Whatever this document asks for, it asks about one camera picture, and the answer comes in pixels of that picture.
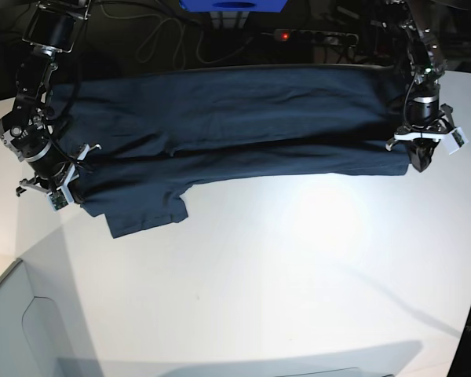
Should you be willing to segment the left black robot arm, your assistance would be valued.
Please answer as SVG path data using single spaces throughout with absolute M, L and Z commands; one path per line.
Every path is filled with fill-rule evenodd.
M 439 80 L 446 60 L 433 33 L 429 1 L 382 1 L 382 21 L 394 42 L 395 64 L 405 94 L 394 101 L 400 125 L 386 143 L 391 151 L 403 145 L 418 172 L 426 170 L 433 153 L 451 130 L 448 108 L 440 103 Z

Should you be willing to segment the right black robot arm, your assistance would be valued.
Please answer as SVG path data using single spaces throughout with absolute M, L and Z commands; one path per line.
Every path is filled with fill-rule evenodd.
M 16 73 L 17 94 L 12 110 L 0 119 L 0 139 L 19 161 L 35 172 L 21 188 L 55 192 L 80 162 L 62 150 L 59 140 L 68 130 L 69 112 L 79 85 L 59 115 L 50 106 L 50 79 L 58 69 L 56 57 L 70 53 L 89 18 L 90 1 L 40 1 L 23 35 L 31 47 Z

